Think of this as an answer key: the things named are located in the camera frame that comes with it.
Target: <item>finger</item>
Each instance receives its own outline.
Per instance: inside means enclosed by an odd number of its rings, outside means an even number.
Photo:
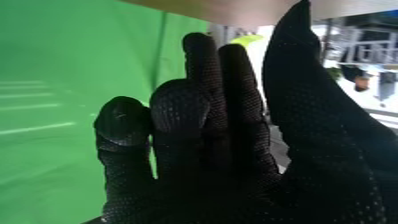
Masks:
[[[117,97],[94,122],[97,156],[105,165],[108,201],[137,195],[153,184],[149,166],[151,115],[140,102]]]
[[[222,72],[215,42],[209,36],[193,33],[185,37],[186,76],[209,97],[209,113],[204,124],[204,158],[208,166],[227,167],[231,155],[227,149],[227,112],[222,88]]]
[[[300,189],[320,200],[334,194],[328,201],[336,208],[355,203],[369,206],[369,216],[380,220],[375,214],[382,209],[380,195],[389,195],[385,204],[391,208],[389,198],[398,197],[385,190],[398,186],[391,179],[396,136],[369,118],[321,67],[320,40],[309,19],[304,0],[275,27],[263,66],[272,120],[289,145],[291,165],[284,177],[295,179]]]
[[[195,177],[209,103],[188,80],[172,80],[151,98],[154,155],[160,180]]]
[[[227,45],[220,51],[224,90],[236,170],[277,175],[270,154],[270,130],[264,122],[263,99],[245,49]]]

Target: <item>green backdrop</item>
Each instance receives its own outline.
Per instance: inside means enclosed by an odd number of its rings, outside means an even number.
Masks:
[[[105,202],[92,120],[183,77],[206,23],[115,0],[0,0],[0,222],[81,223]]]

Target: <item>fingertip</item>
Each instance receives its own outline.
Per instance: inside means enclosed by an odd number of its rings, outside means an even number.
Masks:
[[[183,50],[188,53],[192,50],[213,50],[215,41],[204,33],[190,33],[183,38]]]
[[[97,135],[121,146],[145,143],[151,115],[137,99],[119,96],[108,101],[94,121],[94,129]]]

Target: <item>gloved hand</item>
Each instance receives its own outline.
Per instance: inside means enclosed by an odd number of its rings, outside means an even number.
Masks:
[[[106,197],[99,223],[398,223],[398,141],[344,95],[318,62],[309,2],[275,27],[263,81],[289,145],[279,174],[245,50],[183,41],[186,79],[151,109],[117,97],[94,123]],[[156,173],[149,166],[149,135]]]

